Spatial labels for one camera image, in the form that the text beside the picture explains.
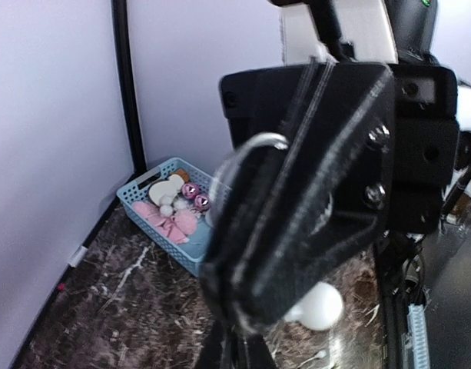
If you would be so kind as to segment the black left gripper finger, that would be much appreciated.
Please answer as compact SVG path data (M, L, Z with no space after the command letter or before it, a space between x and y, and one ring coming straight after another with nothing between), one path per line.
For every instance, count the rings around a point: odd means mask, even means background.
M276 367L268 346L260 335L243 337L232 327L216 321L213 326L215 336L214 363L212 368L260 368Z

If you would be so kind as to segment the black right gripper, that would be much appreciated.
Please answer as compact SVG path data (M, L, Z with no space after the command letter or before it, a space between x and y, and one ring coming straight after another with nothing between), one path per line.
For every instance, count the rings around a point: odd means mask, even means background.
M220 90L236 147L211 182L199 278L226 325L269 328L385 222L436 229L459 138L449 69L312 61Z

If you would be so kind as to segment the white ball string lights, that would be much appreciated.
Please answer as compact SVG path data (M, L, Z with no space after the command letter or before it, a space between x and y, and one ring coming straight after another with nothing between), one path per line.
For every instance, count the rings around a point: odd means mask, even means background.
M250 138L241 147L228 155L221 166L214 172L208 192L211 208L205 220L215 228L221 216L224 196L229 193L232 181L238 173L244 159L255 149L275 148L284 151L288 148L287 139L277 133L263 132ZM317 283L284 316L284 321L298 321L313 331L327 331L343 315L344 303L340 292L332 285ZM233 328L222 325L221 368L241 368L248 363L248 346L243 337L239 337Z

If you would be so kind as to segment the pink fluffy pompom ornament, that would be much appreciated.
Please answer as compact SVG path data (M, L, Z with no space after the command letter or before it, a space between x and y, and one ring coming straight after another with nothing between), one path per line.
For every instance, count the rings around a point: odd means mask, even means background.
M189 210L178 211L175 215L175 223L186 235L192 235L197 230L197 217Z
M161 217L158 207L149 202L135 201L131 206L144 219Z

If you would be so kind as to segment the light blue plastic basket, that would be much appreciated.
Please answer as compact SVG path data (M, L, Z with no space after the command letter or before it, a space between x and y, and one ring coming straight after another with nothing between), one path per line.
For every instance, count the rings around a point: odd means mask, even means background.
M194 207L194 199L187 200L183 197L181 190L174 197L164 196L160 205L157 206L162 218L175 218L178 211L189 210L197 217L197 230L188 235L189 242L186 244L174 244L165 236L159 234L147 219L137 214L132 208L135 201L151 202L148 191L156 181L166 180L176 170L184 169L190 175L190 182L200 188L200 194L206 194L211 186L212 176L198 167L188 163L181 158L170 158L161 162L157 167L147 171L140 177L130 181L117 191L117 196L122 203L127 216L161 249L166 251L178 264L189 271L193 276L199 275L199 268L207 250L207 244L211 238L212 228L207 224L205 215L207 211L199 212Z

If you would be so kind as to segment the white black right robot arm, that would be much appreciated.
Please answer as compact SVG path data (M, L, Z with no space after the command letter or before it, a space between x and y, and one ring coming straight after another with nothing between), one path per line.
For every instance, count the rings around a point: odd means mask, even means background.
M471 86L430 53L435 1L279 1L284 63L220 82L207 304L259 334L379 241L430 234L471 167Z

